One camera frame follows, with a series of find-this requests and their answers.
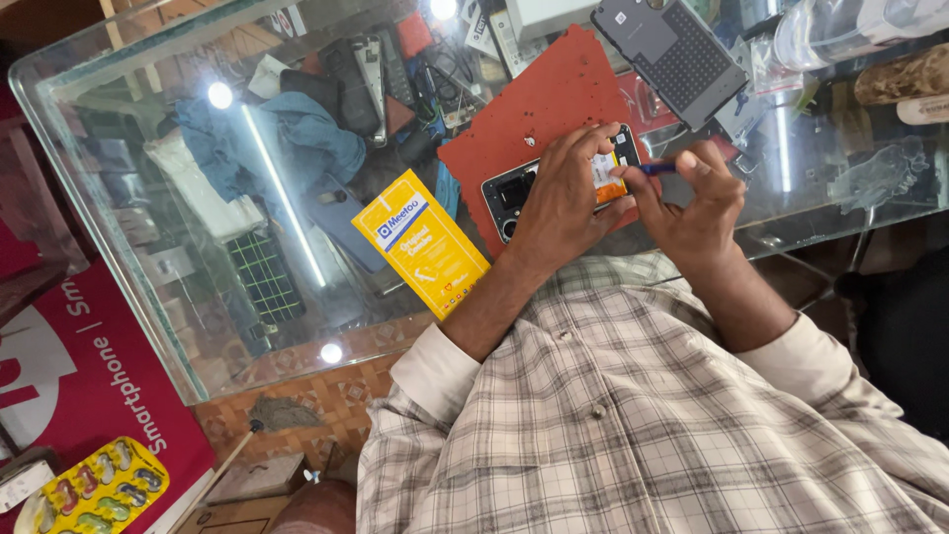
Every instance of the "shirt cuff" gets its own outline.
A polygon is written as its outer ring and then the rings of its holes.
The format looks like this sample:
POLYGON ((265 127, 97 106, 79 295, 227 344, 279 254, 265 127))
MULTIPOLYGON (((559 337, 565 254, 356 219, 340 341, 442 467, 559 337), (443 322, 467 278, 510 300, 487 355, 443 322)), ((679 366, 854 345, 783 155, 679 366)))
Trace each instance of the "shirt cuff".
POLYGON ((735 357, 779 390, 808 404, 846 387, 854 367, 847 349, 803 314, 771 343, 735 357))
POLYGON ((392 379, 409 398, 439 421, 454 423, 475 386, 481 364, 429 325, 392 366, 392 379))

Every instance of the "patterned floor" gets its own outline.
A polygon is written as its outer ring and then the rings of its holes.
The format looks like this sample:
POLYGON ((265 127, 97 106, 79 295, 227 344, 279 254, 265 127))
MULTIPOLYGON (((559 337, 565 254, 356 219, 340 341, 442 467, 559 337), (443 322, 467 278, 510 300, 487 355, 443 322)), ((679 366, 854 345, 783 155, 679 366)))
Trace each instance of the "patterned floor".
POLYGON ((249 431, 247 412, 258 395, 286 396, 316 411, 325 425, 318 428, 259 432, 244 447, 239 461, 252 463, 295 452, 307 455, 314 469, 323 470, 333 443, 339 450, 332 467, 363 448, 369 432, 368 403, 385 396, 392 386, 389 369, 402 352, 331 371, 293 378, 255 390, 234 393, 195 406, 195 417, 223 461, 249 431))

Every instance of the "gray phone case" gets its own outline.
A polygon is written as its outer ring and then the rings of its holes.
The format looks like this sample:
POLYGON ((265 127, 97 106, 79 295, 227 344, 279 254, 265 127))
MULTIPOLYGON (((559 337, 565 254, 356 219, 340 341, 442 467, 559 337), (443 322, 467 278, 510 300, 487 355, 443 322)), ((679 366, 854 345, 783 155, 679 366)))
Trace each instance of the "gray phone case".
POLYGON ((681 0, 603 0, 590 21, 693 131, 748 83, 715 35, 681 0))

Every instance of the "white box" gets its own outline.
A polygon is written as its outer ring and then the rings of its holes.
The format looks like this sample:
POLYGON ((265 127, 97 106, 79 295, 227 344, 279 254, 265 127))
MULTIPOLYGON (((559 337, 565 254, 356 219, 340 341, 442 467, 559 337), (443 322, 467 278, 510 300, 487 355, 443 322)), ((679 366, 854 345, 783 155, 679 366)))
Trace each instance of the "white box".
POLYGON ((573 23, 589 22, 599 0, 508 0, 508 13, 518 41, 563 31, 573 23))

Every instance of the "hand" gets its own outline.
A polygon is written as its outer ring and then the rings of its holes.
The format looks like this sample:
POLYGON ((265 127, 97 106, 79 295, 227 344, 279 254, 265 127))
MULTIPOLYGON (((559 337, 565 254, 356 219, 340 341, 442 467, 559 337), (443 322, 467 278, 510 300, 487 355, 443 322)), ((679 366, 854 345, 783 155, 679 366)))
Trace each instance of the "hand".
POLYGON ((636 205, 631 197, 622 197, 593 213, 597 202, 590 160, 612 152, 609 137, 619 132, 619 123, 585 126, 547 147, 506 254, 549 277, 602 239, 636 205))
POLYGON ((639 205, 642 224, 687 279, 729 269, 736 259, 744 259, 734 233, 735 220, 745 205, 745 184, 732 176, 721 152, 708 141, 680 152, 676 169, 696 191, 685 209, 663 203, 637 167, 618 167, 611 174, 626 181, 639 205))

